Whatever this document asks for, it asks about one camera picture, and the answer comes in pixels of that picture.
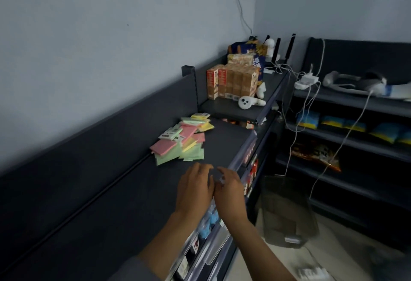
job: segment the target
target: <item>pink sticky note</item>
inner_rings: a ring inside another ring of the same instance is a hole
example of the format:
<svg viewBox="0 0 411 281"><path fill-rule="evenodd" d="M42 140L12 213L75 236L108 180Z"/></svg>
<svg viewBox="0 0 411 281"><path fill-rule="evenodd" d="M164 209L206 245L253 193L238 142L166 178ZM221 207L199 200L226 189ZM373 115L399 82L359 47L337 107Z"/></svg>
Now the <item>pink sticky note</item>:
<svg viewBox="0 0 411 281"><path fill-rule="evenodd" d="M182 141L182 143L184 144L187 139L189 139L195 133L195 131L197 131L197 127L185 126L184 124L182 124L181 128L182 132L180 133L180 135L185 137Z"/></svg>
<svg viewBox="0 0 411 281"><path fill-rule="evenodd" d="M168 139L160 139L158 142L152 145L150 149L154 151L155 153L162 156L166 154L167 152L169 152L170 149L173 148L175 145L177 145L175 141L168 140Z"/></svg>
<svg viewBox="0 0 411 281"><path fill-rule="evenodd" d="M197 140L198 143L203 143L206 141L206 138L204 137L204 133L193 134L192 137L195 140Z"/></svg>

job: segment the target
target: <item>gray wall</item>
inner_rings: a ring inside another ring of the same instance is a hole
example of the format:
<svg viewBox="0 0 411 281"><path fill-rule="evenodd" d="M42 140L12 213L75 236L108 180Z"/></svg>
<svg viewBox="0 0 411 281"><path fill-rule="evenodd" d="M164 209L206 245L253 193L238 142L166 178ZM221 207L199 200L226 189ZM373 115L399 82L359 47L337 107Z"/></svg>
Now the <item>gray wall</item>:
<svg viewBox="0 0 411 281"><path fill-rule="evenodd" d="M297 33L300 62L306 38L411 42L409 0L257 0L254 31L288 40Z"/></svg>
<svg viewBox="0 0 411 281"><path fill-rule="evenodd" d="M255 0L241 2L253 26ZM0 0L0 12L0 169L248 38L235 0Z"/></svg>

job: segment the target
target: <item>green sticky note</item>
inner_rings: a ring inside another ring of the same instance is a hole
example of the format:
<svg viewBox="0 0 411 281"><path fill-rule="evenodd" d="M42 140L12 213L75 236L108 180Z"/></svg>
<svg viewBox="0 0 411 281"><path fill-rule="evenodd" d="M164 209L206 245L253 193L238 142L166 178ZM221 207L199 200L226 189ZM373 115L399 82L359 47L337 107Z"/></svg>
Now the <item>green sticky note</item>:
<svg viewBox="0 0 411 281"><path fill-rule="evenodd" d="M184 159L184 161L186 160L204 160L204 149L200 149L200 152L197 154L197 156Z"/></svg>
<svg viewBox="0 0 411 281"><path fill-rule="evenodd" d="M175 145L173 148L170 149L169 152L164 154L163 156L160 156L158 154L154 154L155 156L155 161L157 166L160 164L166 163L168 161L171 161L172 159L178 158L182 153L182 147L180 144Z"/></svg>
<svg viewBox="0 0 411 281"><path fill-rule="evenodd" d="M196 143L193 147L191 147L187 151L182 152L180 155L180 159L190 159L190 158L196 157L198 153L200 152L202 145L203 143Z"/></svg>

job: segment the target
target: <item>hand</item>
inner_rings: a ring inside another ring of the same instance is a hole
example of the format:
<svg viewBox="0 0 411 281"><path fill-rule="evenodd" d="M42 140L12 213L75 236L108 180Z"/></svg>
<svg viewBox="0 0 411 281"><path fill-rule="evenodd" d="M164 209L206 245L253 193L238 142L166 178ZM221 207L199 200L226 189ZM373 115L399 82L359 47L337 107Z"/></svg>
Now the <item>hand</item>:
<svg viewBox="0 0 411 281"><path fill-rule="evenodd" d="M176 214L189 221L193 230L210 206L214 192L213 176L208 186L211 164L195 163L182 175L177 187Z"/></svg>
<svg viewBox="0 0 411 281"><path fill-rule="evenodd" d="M238 223L248 222L244 200L244 186L236 172L221 167L218 167L218 170L223 174L225 182L224 185L220 182L215 184L214 201L219 216L230 231Z"/></svg>

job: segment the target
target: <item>person's right hand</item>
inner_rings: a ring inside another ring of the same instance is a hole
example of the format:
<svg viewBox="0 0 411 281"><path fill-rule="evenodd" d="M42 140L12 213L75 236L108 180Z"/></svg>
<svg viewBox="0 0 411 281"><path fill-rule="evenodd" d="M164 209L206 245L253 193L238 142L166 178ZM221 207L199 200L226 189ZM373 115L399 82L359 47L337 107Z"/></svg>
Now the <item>person's right hand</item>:
<svg viewBox="0 0 411 281"><path fill-rule="evenodd" d="M238 223L248 221L245 209L244 186L233 170L218 167L223 174L224 185L215 183L214 201L219 216L229 230L235 228Z"/></svg>

